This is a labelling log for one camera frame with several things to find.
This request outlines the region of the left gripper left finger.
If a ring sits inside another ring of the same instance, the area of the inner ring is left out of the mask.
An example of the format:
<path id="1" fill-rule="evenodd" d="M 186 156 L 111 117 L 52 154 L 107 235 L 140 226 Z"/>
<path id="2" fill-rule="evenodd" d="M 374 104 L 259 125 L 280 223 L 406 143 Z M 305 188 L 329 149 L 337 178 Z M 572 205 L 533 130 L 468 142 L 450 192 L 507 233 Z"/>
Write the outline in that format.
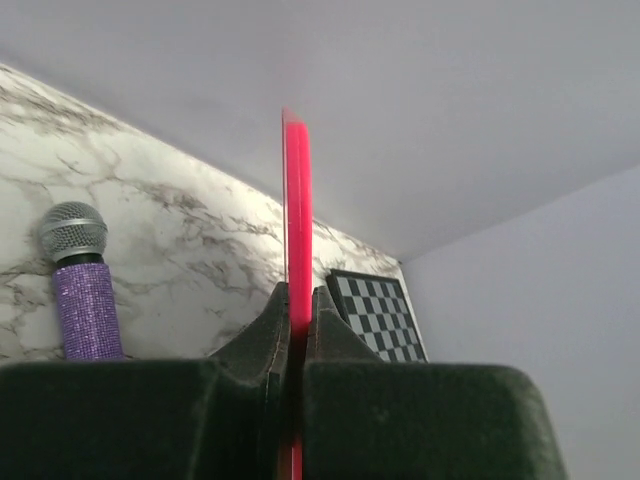
<path id="1" fill-rule="evenodd" d="M 288 289 L 212 356 L 1 370 L 5 479 L 273 479 Z"/>

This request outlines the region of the pink framed whiteboard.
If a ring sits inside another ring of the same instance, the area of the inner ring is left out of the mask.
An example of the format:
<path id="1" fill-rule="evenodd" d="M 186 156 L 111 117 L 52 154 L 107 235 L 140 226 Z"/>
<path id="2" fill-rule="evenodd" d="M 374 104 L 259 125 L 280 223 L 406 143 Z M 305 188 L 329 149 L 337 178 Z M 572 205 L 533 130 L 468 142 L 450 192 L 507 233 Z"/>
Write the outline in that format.
<path id="1" fill-rule="evenodd" d="M 289 290 L 292 426 L 291 467 L 303 478 L 302 372 L 312 319 L 313 209 L 311 146 L 308 127 L 291 110 L 282 110 L 285 273 Z"/>

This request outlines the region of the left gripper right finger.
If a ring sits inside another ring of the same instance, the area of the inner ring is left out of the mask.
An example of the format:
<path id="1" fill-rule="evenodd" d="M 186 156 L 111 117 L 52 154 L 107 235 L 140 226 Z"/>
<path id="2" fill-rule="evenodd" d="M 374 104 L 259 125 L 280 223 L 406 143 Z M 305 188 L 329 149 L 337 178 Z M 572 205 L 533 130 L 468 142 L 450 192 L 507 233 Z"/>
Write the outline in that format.
<path id="1" fill-rule="evenodd" d="M 543 397 L 507 366 L 389 363 L 313 293 L 303 373 L 307 479 L 564 479 Z"/>

